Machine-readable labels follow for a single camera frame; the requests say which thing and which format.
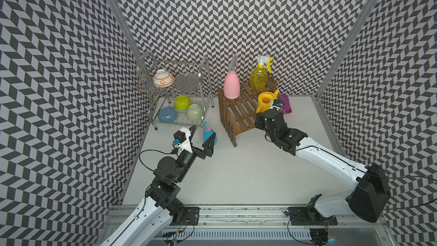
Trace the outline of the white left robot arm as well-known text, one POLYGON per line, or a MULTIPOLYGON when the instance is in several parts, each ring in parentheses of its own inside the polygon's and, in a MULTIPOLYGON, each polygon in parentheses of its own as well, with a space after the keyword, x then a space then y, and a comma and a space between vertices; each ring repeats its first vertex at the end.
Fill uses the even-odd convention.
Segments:
POLYGON ((183 220, 185 205, 176 197, 180 192, 178 183, 184 180, 197 158, 213 156, 216 142, 213 132, 201 148, 195 147, 192 138, 196 129, 195 125, 182 127, 174 133, 173 150, 152 171, 154 179, 140 204, 102 246, 146 246, 172 222, 183 220))

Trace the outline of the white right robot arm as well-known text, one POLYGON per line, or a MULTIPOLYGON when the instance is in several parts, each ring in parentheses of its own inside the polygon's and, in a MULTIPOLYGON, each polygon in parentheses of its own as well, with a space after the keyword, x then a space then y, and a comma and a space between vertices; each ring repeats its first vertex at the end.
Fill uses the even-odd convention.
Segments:
POLYGON ((317 143, 305 132, 288 128, 282 111, 276 107, 257 113, 255 127, 265 131, 281 150, 312 162, 347 186, 341 193, 312 197, 306 206, 309 222, 351 215, 370 223, 378 221, 390 199, 388 178, 380 165, 352 161, 317 143))

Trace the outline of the blue spray bottle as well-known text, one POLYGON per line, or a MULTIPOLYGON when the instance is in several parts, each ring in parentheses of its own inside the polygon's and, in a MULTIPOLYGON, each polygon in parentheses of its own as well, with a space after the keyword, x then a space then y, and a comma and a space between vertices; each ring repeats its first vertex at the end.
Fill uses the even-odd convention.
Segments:
POLYGON ((215 131, 209 126, 206 120, 202 121, 203 123, 203 141, 206 142, 211 135, 215 133, 215 131))

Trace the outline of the yellow watering can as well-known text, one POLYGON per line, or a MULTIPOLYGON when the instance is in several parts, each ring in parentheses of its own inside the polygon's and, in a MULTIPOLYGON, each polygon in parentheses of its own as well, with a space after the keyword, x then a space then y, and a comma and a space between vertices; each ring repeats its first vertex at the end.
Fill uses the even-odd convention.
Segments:
POLYGON ((273 105, 274 100, 277 99, 279 95, 279 90, 274 92, 263 92, 258 96, 258 105, 256 109, 256 113, 263 113, 266 110, 269 110, 273 105))

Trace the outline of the pink spray bottle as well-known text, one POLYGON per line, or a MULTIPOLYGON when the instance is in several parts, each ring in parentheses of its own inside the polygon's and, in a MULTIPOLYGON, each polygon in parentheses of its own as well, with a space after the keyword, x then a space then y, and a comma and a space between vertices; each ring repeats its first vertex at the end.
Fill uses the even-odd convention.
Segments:
POLYGON ((231 100, 237 99, 240 96, 240 80, 236 72, 238 56, 238 54, 233 56, 224 82, 224 96, 231 100))

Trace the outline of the yellow transparent spray bottle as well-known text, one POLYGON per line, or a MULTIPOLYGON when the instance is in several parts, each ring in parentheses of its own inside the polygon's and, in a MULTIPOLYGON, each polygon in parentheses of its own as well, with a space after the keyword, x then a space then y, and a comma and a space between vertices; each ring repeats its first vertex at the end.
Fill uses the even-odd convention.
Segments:
POLYGON ((268 76, 272 73, 271 62, 273 57, 268 55, 259 56, 257 65, 252 70, 249 79, 249 85, 254 91, 263 91, 267 87, 268 76))

